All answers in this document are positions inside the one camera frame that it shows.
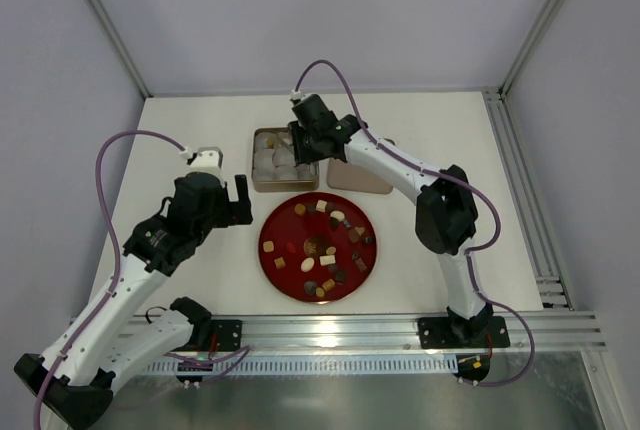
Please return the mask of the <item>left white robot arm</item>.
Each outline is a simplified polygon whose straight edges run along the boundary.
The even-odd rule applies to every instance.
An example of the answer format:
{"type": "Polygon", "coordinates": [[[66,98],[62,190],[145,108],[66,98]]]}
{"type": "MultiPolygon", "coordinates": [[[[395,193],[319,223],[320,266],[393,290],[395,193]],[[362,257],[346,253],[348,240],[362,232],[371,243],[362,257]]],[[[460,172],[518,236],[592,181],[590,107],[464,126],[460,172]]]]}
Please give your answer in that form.
{"type": "Polygon", "coordinates": [[[181,348],[206,348],[215,336],[212,314],[180,297],[139,335],[116,341],[135,311],[212,230],[253,221],[247,179],[236,176],[238,198],[230,200],[219,148],[181,155],[188,172],[175,180],[174,194],[160,211],[137,224],[116,248],[114,273],[100,292],[52,345],[40,354],[24,354],[14,367],[38,403],[72,429],[94,425],[118,391],[155,359],[181,348]]]}

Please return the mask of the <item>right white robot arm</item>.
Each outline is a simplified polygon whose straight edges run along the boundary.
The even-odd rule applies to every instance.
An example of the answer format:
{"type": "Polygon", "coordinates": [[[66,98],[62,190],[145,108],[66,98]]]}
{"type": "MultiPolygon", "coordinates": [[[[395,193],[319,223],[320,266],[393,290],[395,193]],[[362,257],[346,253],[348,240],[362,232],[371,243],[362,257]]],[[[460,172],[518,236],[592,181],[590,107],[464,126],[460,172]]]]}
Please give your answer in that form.
{"type": "Polygon", "coordinates": [[[340,160],[362,168],[400,191],[415,206],[415,234],[437,258],[448,291],[450,334],[462,344],[478,341],[493,317],[470,271],[478,210],[464,170],[439,170],[399,150],[349,114],[341,119],[317,94],[294,91],[288,124],[295,160],[340,160]]]}

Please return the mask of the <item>metal serving tongs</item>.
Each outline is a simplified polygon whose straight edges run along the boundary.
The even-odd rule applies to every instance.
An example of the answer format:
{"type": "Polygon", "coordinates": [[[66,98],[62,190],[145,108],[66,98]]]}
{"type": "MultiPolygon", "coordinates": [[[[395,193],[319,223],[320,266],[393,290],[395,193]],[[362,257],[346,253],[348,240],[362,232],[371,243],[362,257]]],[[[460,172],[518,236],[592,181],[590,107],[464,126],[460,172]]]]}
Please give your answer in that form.
{"type": "Polygon", "coordinates": [[[283,131],[282,143],[293,153],[296,165],[313,165],[316,157],[306,130],[296,121],[289,122],[283,131]]]}

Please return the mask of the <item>gold ribbed round chocolate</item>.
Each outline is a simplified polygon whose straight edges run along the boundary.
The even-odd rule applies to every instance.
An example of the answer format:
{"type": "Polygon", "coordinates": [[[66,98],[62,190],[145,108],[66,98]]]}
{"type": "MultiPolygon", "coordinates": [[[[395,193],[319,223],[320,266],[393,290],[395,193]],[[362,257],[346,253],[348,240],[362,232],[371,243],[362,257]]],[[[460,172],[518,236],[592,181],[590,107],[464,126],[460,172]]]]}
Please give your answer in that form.
{"type": "Polygon", "coordinates": [[[306,207],[303,204],[297,204],[294,208],[294,211],[297,215],[301,216],[306,213],[306,207]]]}

